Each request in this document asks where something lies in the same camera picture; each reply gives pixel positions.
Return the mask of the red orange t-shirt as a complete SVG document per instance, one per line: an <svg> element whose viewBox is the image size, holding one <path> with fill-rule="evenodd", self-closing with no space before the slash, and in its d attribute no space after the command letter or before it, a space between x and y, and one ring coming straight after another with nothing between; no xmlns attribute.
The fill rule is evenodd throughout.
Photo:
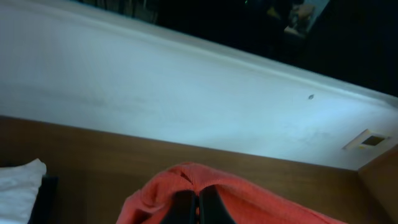
<svg viewBox="0 0 398 224"><path fill-rule="evenodd" d="M183 163L129 196L118 223L322 224L337 221L245 179Z"/></svg>

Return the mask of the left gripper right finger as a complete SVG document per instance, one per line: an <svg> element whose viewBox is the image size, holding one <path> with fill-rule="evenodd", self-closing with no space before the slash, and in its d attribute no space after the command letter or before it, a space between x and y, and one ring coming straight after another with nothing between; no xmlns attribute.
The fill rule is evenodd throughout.
<svg viewBox="0 0 398 224"><path fill-rule="evenodd" d="M235 224L227 211L215 185L199 194L200 224Z"/></svg>

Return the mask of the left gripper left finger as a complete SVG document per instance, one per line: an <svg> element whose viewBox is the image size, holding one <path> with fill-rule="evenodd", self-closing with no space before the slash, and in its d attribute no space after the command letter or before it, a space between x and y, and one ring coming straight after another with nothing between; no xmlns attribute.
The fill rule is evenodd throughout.
<svg viewBox="0 0 398 224"><path fill-rule="evenodd" d="M160 224L196 224L196 199L194 191L184 190L175 193L171 206Z"/></svg>

